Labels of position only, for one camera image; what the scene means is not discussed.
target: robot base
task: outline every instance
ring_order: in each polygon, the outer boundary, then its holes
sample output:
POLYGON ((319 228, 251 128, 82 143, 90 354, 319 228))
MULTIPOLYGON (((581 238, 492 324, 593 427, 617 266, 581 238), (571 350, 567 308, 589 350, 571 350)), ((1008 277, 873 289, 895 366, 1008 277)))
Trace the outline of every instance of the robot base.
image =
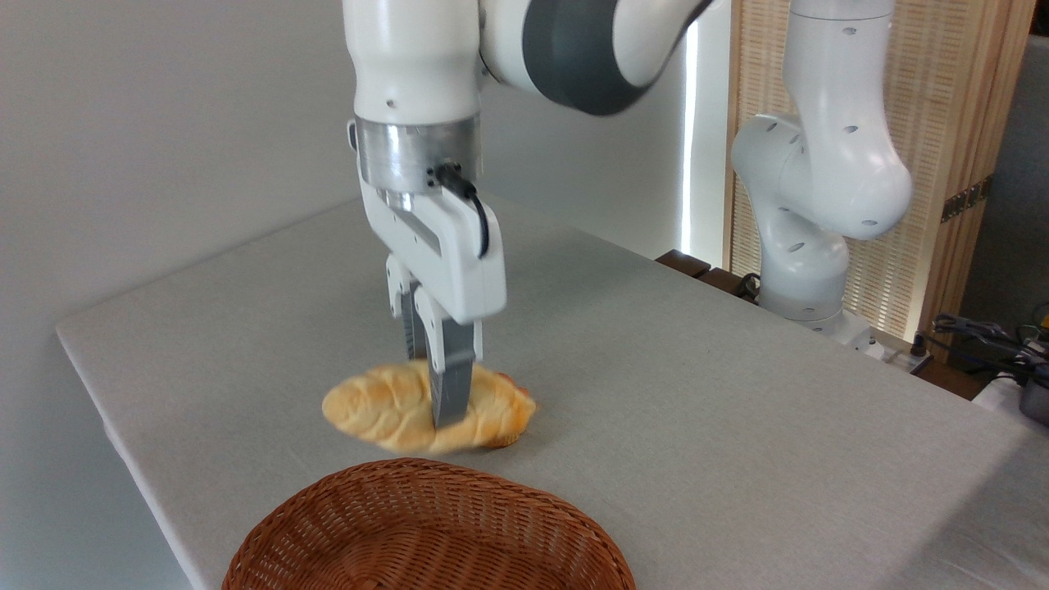
POLYGON ((879 360, 884 357, 885 347, 875 340, 871 324, 848 310, 841 310, 827 319, 797 323, 868 356, 879 360))

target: gripper jaw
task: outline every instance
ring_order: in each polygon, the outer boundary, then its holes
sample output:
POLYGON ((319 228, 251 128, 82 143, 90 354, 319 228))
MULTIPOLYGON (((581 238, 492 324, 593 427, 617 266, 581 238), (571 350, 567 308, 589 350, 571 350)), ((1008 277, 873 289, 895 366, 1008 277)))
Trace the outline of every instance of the gripper jaw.
POLYGON ((459 325, 392 255, 386 262, 390 311, 404 323, 409 359, 428 359, 433 424, 466 418, 473 363, 480 357, 480 322, 459 325))

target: bread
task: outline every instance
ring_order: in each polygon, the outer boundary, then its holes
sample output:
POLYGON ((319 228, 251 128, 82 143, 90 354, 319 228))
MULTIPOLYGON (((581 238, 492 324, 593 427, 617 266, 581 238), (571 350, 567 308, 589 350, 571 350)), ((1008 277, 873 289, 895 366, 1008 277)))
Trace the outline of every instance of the bread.
POLYGON ((473 366, 466 419, 436 430, 426 360, 384 364, 343 381, 321 405, 343 433, 397 454, 441 455, 464 448, 513 444, 536 404, 510 377, 473 366))

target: wooden panel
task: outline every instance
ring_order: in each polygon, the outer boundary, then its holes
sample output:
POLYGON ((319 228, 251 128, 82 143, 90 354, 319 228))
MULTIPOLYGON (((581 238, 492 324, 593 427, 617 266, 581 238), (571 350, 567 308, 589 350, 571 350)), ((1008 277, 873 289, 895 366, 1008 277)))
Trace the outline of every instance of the wooden panel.
MULTIPOLYGON (((934 305, 960 304, 982 208, 943 226, 940 216, 947 198, 993 168, 1033 1, 897 0, 885 108, 915 197, 893 232, 850 243, 845 293, 845 305, 884 332, 908 338, 934 305), (934 303, 926 293, 940 296, 934 303)), ((779 72, 787 2, 740 4, 733 135, 758 112, 793 110, 779 72)), ((732 192, 729 268, 758 272, 761 243, 737 177, 732 192)))
MULTIPOLYGON (((984 5, 981 30, 986 34, 973 64, 962 120, 967 141, 957 146, 951 169, 950 186, 956 193, 993 172, 1033 9, 1034 0, 984 5)), ((983 212, 980 204, 940 227, 920 328, 928 326, 939 313, 960 312, 983 212)))

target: white wall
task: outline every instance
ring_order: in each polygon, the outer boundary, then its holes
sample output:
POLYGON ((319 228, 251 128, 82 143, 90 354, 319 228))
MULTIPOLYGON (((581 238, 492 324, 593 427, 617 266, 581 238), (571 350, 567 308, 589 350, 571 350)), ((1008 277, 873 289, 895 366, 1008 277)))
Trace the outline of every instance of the white wall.
MULTIPOLYGON (((338 2, 0 0, 0 590, 187 587, 53 325, 346 198, 342 36, 338 2)), ((614 120, 486 90, 484 188, 676 246, 676 59, 614 120)))

